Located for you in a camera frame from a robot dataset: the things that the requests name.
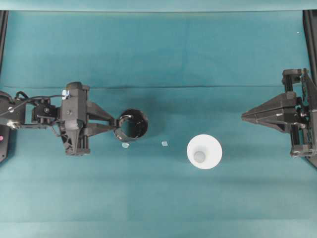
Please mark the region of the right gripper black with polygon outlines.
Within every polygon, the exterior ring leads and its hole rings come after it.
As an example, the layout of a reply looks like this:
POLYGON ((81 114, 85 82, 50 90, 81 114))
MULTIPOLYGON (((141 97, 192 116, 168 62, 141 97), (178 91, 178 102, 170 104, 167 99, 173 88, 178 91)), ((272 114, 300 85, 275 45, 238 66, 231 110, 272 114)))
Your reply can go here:
POLYGON ((286 93, 268 100, 241 115, 243 121, 290 133, 291 156, 317 155, 317 85, 307 69, 286 69, 282 73, 286 93), (293 85, 300 83, 302 96, 297 97, 293 85), (295 113, 267 113, 295 107, 295 113))

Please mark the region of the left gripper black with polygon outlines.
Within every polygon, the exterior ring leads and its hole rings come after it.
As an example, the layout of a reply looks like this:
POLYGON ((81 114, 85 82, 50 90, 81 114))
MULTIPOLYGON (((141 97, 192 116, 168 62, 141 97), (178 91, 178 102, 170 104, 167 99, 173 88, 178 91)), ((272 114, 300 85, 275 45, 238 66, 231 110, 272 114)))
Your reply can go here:
POLYGON ((94 102, 87 101, 89 87, 81 82, 67 84, 62 91, 59 108, 59 132, 67 155, 90 153, 88 137, 112 131, 117 122, 94 102), (107 121, 107 124, 87 122, 88 119, 107 121))

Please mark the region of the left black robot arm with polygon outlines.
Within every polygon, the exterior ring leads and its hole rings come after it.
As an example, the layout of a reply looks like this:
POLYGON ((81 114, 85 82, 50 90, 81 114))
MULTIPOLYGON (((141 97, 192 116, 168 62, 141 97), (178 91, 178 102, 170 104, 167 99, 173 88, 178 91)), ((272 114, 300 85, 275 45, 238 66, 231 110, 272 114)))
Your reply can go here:
POLYGON ((58 126, 55 136, 62 139, 67 155, 90 153, 89 137, 116 130, 118 120, 96 103, 89 101, 89 86, 81 82, 67 84, 59 95, 60 107, 51 104, 53 96, 28 97, 19 91, 15 97, 0 93, 0 160, 8 155, 12 130, 46 129, 58 126))

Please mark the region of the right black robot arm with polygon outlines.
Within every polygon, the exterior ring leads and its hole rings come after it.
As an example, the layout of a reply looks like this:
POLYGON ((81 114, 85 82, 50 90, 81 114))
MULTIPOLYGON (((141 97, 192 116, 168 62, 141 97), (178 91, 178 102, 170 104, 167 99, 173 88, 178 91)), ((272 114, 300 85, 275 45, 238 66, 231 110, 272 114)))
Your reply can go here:
POLYGON ((317 11, 303 11, 310 70, 286 69, 285 92, 241 115, 243 121, 288 133, 293 157, 317 157, 317 11))

